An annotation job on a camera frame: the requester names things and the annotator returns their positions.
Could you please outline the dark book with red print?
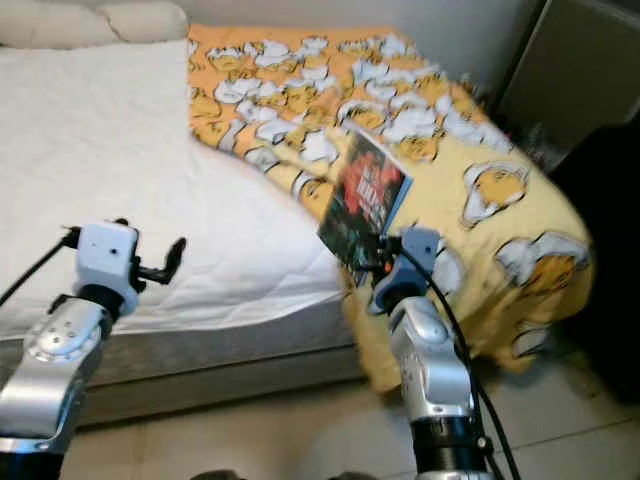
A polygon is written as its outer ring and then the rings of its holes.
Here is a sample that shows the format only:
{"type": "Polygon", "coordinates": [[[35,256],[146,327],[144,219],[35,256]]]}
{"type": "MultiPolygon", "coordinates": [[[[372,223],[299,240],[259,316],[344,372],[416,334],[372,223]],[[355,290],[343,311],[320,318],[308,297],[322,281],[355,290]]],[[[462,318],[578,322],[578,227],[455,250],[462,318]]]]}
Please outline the dark book with red print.
{"type": "Polygon", "coordinates": [[[349,269],[349,251],[365,238],[388,236],[412,186],[396,155],[364,129],[353,128],[317,236],[349,269]]]}

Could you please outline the yellow egg print blanket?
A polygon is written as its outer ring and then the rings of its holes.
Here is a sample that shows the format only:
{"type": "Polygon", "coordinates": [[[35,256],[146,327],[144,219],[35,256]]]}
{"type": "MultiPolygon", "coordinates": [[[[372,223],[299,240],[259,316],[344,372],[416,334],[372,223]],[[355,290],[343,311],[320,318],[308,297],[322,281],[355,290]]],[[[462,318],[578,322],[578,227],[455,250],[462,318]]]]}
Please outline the yellow egg print blanket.
{"type": "Polygon", "coordinates": [[[462,84],[387,27],[192,26],[186,40],[193,137],[321,219],[355,123],[410,178],[390,228],[442,234],[435,279],[471,355],[512,374],[544,360],[552,326],[588,302],[593,243],[462,84]]]}

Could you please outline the white quilted mattress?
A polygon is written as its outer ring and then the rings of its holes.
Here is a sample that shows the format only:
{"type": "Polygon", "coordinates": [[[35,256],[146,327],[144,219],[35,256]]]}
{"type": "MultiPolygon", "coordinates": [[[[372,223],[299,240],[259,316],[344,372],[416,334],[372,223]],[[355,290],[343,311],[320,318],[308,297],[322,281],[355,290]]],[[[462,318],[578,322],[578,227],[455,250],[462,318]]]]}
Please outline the white quilted mattress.
{"type": "Polygon", "coordinates": [[[262,323],[338,301],[315,220],[187,124],[186,44],[0,51],[0,282],[68,227],[123,218],[147,265],[187,238],[173,282],[148,285],[125,333],[262,323]]]}

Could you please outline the grey bed base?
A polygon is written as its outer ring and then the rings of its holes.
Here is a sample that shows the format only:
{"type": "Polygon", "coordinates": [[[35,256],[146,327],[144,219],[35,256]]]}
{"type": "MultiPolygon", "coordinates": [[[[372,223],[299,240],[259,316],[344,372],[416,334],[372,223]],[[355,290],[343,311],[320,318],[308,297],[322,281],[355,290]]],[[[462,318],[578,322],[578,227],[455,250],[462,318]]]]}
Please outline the grey bed base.
{"type": "Polygon", "coordinates": [[[265,323],[114,334],[88,383],[78,424],[142,419],[362,376],[338,301],[265,323]]]}

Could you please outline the black fabric bag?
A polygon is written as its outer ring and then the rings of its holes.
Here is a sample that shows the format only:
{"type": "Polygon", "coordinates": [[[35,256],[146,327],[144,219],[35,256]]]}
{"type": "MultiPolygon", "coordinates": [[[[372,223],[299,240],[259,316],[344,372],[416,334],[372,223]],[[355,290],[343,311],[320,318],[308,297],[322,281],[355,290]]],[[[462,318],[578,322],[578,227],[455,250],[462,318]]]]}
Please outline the black fabric bag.
{"type": "Polygon", "coordinates": [[[591,237],[588,305],[564,324],[590,369],[623,404],[640,404],[640,125],[607,125],[552,173],[591,237]]]}

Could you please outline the small cream pillow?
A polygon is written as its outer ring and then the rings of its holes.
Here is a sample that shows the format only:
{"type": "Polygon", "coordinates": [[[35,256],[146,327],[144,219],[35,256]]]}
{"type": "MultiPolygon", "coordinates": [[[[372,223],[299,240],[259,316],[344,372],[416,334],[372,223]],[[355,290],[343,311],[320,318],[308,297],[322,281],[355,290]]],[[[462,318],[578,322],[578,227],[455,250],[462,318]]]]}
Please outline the small cream pillow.
{"type": "Polygon", "coordinates": [[[169,1],[147,0],[141,3],[114,3],[99,6],[111,31],[128,44],[156,44],[177,41],[187,35],[186,10],[169,1]]]}

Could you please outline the large cream pillow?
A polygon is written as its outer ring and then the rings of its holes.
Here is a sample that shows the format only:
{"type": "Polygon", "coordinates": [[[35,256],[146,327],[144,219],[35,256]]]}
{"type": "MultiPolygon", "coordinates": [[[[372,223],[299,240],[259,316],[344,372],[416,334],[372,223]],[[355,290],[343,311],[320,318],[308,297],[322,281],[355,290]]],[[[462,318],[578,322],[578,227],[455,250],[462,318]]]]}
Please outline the large cream pillow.
{"type": "Polygon", "coordinates": [[[10,49],[83,49],[120,44],[108,18],[90,6],[0,0],[0,45],[10,49]]]}

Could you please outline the dark bedside cabinet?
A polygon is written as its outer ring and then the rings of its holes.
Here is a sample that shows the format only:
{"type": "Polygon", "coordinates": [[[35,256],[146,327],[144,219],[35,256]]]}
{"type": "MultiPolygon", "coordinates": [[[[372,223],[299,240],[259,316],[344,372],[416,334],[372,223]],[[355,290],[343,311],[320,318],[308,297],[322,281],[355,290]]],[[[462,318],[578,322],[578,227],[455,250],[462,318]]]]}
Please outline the dark bedside cabinet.
{"type": "Polygon", "coordinates": [[[541,0],[497,111],[545,172],[640,114],[640,0],[541,0]]]}

